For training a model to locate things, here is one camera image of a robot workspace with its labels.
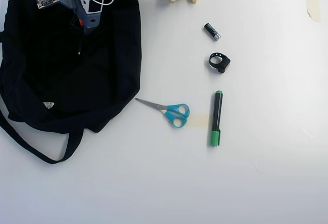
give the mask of bag strap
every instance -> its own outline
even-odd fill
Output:
[[[68,158],[70,158],[77,147],[79,146],[82,137],[83,137],[83,130],[76,133],[70,133],[68,138],[68,144],[66,148],[66,152],[64,157],[61,160],[52,160],[46,155],[42,154],[40,151],[36,150],[35,148],[31,147],[25,140],[22,139],[22,137],[15,131],[15,129],[7,122],[4,115],[0,111],[0,127],[5,130],[10,137],[12,137],[20,146],[22,146],[25,150],[28,150],[41,160],[49,163],[49,164],[57,164],[62,161],[66,161]]]

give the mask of tape piece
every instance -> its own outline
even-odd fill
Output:
[[[316,22],[321,22],[319,0],[306,0],[307,13]]]
[[[212,124],[213,117],[208,114],[190,115],[188,117],[187,127],[193,128],[207,128]]]

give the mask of black backpack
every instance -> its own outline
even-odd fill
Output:
[[[50,164],[71,157],[84,129],[102,130],[139,91],[138,0],[104,6],[100,25],[88,36],[73,11],[62,5],[39,10],[36,0],[9,0],[0,41],[0,94],[8,118],[41,131],[68,133],[65,155],[55,161],[31,147],[1,112],[0,126]]]

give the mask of green marker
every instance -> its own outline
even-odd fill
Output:
[[[220,118],[221,118],[222,100],[223,100],[223,93],[221,91],[217,91],[215,93],[215,101],[214,101],[211,146],[219,146],[220,145],[220,136],[221,136]]]

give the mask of blue scissors handle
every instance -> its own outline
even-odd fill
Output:
[[[167,108],[167,111],[171,111],[173,113],[181,115],[184,118],[188,118],[189,115],[190,115],[189,107],[186,104],[169,105],[168,108]]]
[[[167,111],[164,115],[175,128],[182,128],[187,123],[187,118],[176,115],[172,111]]]

